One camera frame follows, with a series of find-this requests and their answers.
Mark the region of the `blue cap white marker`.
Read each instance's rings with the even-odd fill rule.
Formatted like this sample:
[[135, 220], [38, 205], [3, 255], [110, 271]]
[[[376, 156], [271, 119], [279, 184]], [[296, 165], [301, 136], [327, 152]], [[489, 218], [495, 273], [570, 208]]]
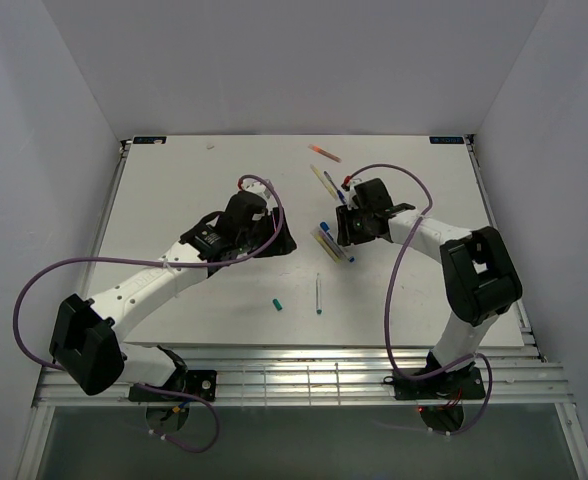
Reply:
[[346, 261], [348, 263], [355, 262], [355, 258], [349, 255], [334, 239], [330, 232], [330, 227], [326, 222], [321, 222], [319, 228], [324, 242], [340, 261]]

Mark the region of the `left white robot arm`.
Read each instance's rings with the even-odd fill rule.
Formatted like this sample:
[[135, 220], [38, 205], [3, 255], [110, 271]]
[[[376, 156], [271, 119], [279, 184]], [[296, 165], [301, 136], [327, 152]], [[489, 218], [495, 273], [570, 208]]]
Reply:
[[50, 353], [89, 396], [124, 381], [148, 385], [162, 398], [175, 399], [187, 389], [185, 362], [162, 346], [127, 343], [130, 332], [231, 261], [283, 256], [296, 247], [283, 207], [271, 207], [262, 195], [240, 191], [224, 211], [206, 215], [183, 233], [156, 265], [88, 299], [73, 294], [63, 300]]

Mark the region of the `green acrylic marker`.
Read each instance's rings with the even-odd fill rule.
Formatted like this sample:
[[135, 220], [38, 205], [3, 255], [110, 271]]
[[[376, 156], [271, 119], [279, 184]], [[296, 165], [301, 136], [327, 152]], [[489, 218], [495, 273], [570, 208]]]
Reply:
[[315, 277], [315, 312], [317, 315], [321, 315], [323, 313], [322, 283], [320, 273], [317, 273]]

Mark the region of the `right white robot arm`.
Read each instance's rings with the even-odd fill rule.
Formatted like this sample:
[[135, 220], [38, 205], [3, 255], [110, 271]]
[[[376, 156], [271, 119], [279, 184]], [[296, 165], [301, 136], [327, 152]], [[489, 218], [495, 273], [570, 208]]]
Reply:
[[[395, 374], [410, 381], [425, 381], [438, 397], [448, 397], [462, 384], [462, 370], [472, 366], [489, 328], [523, 294], [521, 281], [497, 229], [453, 226], [429, 216], [433, 201], [419, 211], [395, 204], [384, 184], [375, 178], [347, 177], [341, 188], [346, 203], [336, 208], [342, 247], [383, 239], [401, 247], [395, 260], [384, 304], [384, 339]], [[400, 264], [408, 249], [440, 264], [450, 316], [425, 368], [409, 376], [395, 362], [391, 346], [391, 301]]]

